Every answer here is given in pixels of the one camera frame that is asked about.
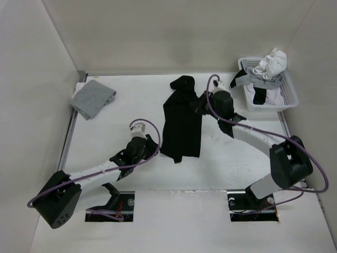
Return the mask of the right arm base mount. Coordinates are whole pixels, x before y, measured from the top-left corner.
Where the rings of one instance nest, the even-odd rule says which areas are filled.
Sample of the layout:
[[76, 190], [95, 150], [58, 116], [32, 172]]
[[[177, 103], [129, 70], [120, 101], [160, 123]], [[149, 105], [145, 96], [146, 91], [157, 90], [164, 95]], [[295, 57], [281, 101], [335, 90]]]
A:
[[270, 194], [262, 199], [251, 198], [245, 190], [227, 192], [227, 201], [232, 222], [278, 222], [278, 214], [274, 195]]

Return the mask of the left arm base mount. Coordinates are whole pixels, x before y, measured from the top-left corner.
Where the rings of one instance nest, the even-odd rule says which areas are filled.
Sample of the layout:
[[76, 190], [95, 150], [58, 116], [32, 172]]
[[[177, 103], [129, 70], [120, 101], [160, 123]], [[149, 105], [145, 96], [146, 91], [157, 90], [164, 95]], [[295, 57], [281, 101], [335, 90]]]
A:
[[[124, 191], [120, 192], [119, 196], [110, 197], [108, 202], [103, 206], [91, 207], [95, 213], [86, 212], [85, 222], [133, 222], [135, 207], [135, 192]], [[123, 220], [116, 220], [107, 216], [96, 213], [103, 212], [108, 216], [115, 218], [123, 218]]]

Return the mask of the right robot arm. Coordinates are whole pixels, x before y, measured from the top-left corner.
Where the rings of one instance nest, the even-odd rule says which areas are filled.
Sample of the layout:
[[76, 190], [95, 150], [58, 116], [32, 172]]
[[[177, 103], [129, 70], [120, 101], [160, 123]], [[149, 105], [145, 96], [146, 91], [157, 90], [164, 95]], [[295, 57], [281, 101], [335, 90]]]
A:
[[197, 114], [212, 116], [224, 134], [249, 144], [270, 159], [270, 173], [245, 188], [243, 202], [248, 208], [256, 209], [275, 192], [295, 189], [295, 184], [313, 172], [299, 137], [293, 135], [281, 141], [280, 135], [249, 125], [247, 118], [234, 111], [229, 92], [205, 91], [190, 102], [190, 107]]

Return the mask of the black tank top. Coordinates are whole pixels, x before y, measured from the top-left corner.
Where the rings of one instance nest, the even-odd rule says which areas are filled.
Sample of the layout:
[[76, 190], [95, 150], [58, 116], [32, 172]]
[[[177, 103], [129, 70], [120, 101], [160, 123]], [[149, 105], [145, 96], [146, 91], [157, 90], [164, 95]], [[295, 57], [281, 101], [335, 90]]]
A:
[[202, 116], [190, 107], [197, 100], [193, 77], [183, 75], [170, 87], [174, 92], [163, 104], [165, 123], [160, 152], [180, 163], [183, 157], [200, 156]]

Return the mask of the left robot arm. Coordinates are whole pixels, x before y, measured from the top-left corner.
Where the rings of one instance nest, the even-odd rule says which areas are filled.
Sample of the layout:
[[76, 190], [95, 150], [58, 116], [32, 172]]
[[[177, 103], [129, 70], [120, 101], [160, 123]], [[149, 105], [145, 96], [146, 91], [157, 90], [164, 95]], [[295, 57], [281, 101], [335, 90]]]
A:
[[160, 145], [149, 134], [133, 137], [126, 148], [100, 166], [76, 174], [54, 173], [30, 205], [52, 229], [57, 229], [78, 209], [86, 209], [80, 206], [86, 193], [103, 186], [108, 192], [101, 195], [100, 204], [106, 210], [113, 210], [118, 204], [119, 192], [112, 183], [129, 176], [137, 166], [153, 158], [159, 149]]

